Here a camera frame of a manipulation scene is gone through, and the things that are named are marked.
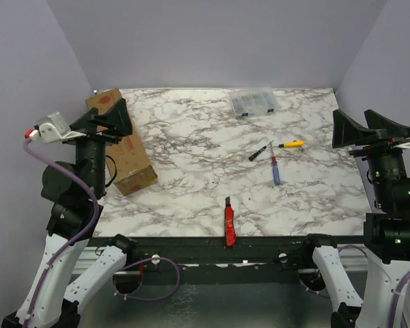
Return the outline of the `brown cardboard express box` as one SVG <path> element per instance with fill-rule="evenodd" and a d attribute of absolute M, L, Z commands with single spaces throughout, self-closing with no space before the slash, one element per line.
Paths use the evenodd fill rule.
<path fill-rule="evenodd" d="M 118 88 L 102 92 L 85 100 L 88 109 L 97 108 L 104 114 L 122 98 Z M 158 176 L 141 141 L 139 133 L 123 137 L 115 145 L 106 147 L 107 167 L 113 184 L 122 195 L 130 195 L 157 182 Z"/>

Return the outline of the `red utility knife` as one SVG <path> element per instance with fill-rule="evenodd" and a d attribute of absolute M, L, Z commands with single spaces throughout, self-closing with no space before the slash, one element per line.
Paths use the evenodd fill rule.
<path fill-rule="evenodd" d="M 234 246 L 236 242 L 236 232 L 234 229 L 234 210 L 230 201 L 230 197 L 225 199 L 225 243 L 227 247 Z"/>

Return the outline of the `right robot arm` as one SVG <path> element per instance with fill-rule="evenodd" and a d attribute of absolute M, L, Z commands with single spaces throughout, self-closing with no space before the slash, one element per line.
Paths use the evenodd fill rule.
<path fill-rule="evenodd" d="M 367 279 L 364 296 L 354 289 L 335 243 L 316 239 L 300 251 L 307 267 L 320 271 L 331 300 L 331 327 L 399 327 L 410 280 L 410 177 L 402 153 L 410 149 L 410 126 L 369 109 L 366 126 L 337 109 L 333 148 L 354 146 L 349 154 L 368 164 L 377 213 L 366 214 Z"/>

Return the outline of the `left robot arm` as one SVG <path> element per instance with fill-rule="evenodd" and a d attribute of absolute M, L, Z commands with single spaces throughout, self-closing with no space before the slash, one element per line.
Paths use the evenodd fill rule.
<path fill-rule="evenodd" d="M 56 112 L 25 133 L 25 152 L 47 166 L 41 196 L 53 203 L 45 248 L 33 284 L 20 308 L 2 327 L 77 327 L 88 301 L 120 269 L 139 257 L 135 241 L 117 234 L 76 280 L 75 264 L 93 236 L 103 211 L 106 146 L 131 135 L 126 101 L 105 112 L 92 108 L 72 124 Z"/>

